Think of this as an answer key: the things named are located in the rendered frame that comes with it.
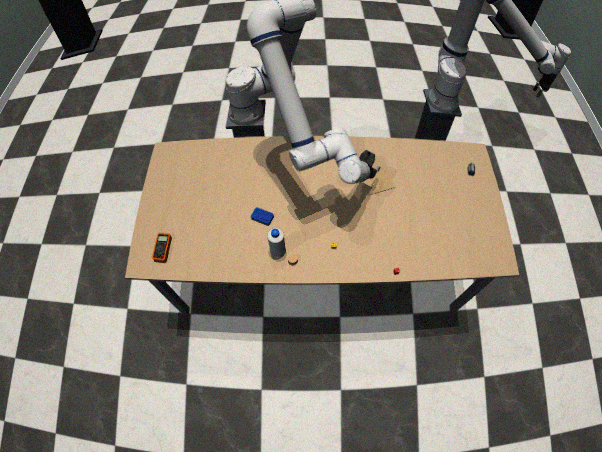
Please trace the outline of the tan mat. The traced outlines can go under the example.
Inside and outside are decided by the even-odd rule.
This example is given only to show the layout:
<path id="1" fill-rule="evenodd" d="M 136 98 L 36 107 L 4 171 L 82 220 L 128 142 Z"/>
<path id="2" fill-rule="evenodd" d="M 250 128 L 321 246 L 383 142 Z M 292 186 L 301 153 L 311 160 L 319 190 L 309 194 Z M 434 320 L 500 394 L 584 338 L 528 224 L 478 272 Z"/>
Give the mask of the tan mat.
<path id="1" fill-rule="evenodd" d="M 396 188 L 385 165 L 382 164 L 378 166 L 380 166 L 381 168 L 377 172 L 375 177 L 373 179 L 369 178 L 363 182 L 369 195 Z"/>

